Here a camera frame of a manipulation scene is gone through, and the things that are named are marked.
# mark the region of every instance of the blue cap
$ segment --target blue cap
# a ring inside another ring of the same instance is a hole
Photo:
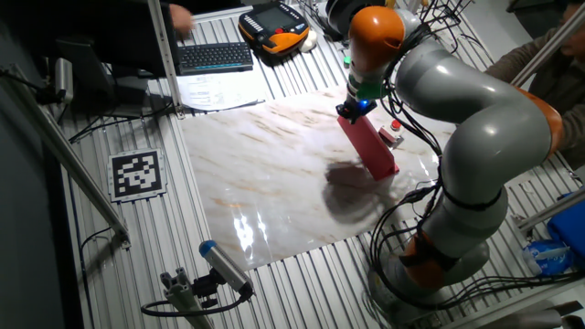
[[[215,246],[217,246],[217,243],[214,240],[201,242],[199,245],[199,253],[201,254],[201,257],[205,258],[207,253]]]

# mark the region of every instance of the paper document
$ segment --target paper document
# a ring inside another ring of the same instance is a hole
[[[196,110],[226,110],[259,100],[260,80],[253,70],[178,77],[183,104]]]

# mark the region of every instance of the hand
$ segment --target hand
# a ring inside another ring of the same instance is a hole
[[[180,5],[170,5],[171,17],[173,18],[173,27],[181,34],[188,34],[193,28],[191,23],[191,12]]]

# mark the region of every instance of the orange handheld controller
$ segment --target orange handheld controller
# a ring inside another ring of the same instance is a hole
[[[239,30],[255,48],[280,56],[300,47],[309,35],[304,17],[278,2],[254,6],[241,15]]]

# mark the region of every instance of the red rectangular block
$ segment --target red rectangular block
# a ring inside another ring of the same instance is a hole
[[[355,124],[351,124],[343,117],[337,118],[337,122],[375,180],[382,180],[398,172],[394,155],[367,117],[359,117]]]

